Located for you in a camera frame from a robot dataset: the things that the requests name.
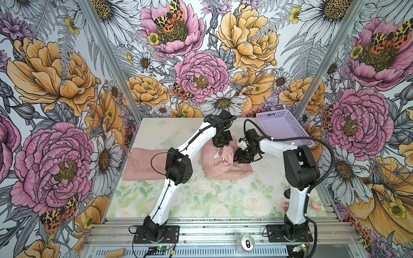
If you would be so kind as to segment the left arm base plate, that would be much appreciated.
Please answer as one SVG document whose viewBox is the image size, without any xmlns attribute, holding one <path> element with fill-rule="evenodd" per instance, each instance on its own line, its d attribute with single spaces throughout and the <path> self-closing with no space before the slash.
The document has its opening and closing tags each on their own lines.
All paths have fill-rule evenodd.
<svg viewBox="0 0 413 258">
<path fill-rule="evenodd" d="M 134 234 L 134 244 L 176 244 L 179 241 L 180 226 L 166 225 L 149 229 L 146 226 L 138 228 Z"/>
</svg>

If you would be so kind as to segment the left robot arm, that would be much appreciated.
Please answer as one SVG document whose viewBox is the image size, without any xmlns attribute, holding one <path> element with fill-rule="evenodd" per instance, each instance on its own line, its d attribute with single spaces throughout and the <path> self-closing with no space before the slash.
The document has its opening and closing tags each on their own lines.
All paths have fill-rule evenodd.
<svg viewBox="0 0 413 258">
<path fill-rule="evenodd" d="M 217 148 L 228 146 L 232 141 L 229 128 L 234 120 L 236 117 L 228 111 L 222 111 L 219 115 L 209 114 L 190 139 L 166 152 L 165 183 L 156 205 L 144 219 L 144 236 L 153 242 L 161 240 L 175 195 L 193 174 L 192 159 L 209 141 Z"/>
</svg>

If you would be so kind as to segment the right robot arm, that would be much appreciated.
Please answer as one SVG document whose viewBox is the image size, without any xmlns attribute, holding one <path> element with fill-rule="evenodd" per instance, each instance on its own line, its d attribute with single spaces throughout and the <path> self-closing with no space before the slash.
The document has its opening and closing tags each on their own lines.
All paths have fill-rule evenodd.
<svg viewBox="0 0 413 258">
<path fill-rule="evenodd" d="M 309 197 L 320 178 L 310 148 L 307 145 L 299 146 L 297 140 L 301 140 L 301 137 L 275 139 L 259 135 L 255 129 L 250 129 L 237 142 L 238 149 L 234 155 L 237 163 L 255 162 L 256 155 L 262 158 L 263 154 L 283 158 L 285 177 L 290 185 L 290 202 L 281 232 L 288 241 L 298 240 L 309 230 Z"/>
</svg>

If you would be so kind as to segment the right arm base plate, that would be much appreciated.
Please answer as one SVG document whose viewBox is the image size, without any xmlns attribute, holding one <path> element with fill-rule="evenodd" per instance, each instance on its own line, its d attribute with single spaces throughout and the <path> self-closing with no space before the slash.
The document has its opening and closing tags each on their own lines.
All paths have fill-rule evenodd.
<svg viewBox="0 0 413 258">
<path fill-rule="evenodd" d="M 267 225 L 264 229 L 270 243 L 276 242 L 312 242 L 308 224 L 301 225 L 284 224 L 284 225 Z"/>
</svg>

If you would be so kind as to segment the pink t-shirt with print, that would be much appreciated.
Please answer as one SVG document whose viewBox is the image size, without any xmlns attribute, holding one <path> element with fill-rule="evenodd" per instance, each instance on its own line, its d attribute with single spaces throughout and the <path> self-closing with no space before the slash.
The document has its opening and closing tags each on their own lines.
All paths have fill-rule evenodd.
<svg viewBox="0 0 413 258">
<path fill-rule="evenodd" d="M 134 148 L 129 152 L 124 181 L 164 180 L 167 150 Z"/>
</svg>

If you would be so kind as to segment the pink shorts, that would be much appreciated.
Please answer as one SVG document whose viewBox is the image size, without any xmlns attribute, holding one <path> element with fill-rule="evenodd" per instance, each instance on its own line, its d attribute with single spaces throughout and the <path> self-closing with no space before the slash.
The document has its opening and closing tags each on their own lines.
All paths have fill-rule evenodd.
<svg viewBox="0 0 413 258">
<path fill-rule="evenodd" d="M 253 174 L 250 164 L 237 163 L 234 154 L 238 149 L 235 137 L 229 146 L 215 147 L 209 140 L 201 149 L 202 168 L 207 179 L 237 180 Z"/>
</svg>

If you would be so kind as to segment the lilac plastic laundry basket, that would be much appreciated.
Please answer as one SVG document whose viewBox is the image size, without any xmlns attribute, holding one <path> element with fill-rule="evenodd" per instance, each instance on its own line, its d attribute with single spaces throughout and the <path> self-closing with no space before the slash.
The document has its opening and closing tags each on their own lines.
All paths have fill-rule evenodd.
<svg viewBox="0 0 413 258">
<path fill-rule="evenodd" d="M 256 115 L 256 119 L 258 126 L 270 138 L 308 137 L 305 129 L 287 109 L 259 113 Z M 309 139 L 288 141 L 270 141 L 265 139 L 260 142 L 260 149 L 264 153 L 283 153 L 286 150 L 297 149 L 303 145 L 312 148 L 315 146 L 315 142 Z"/>
</svg>

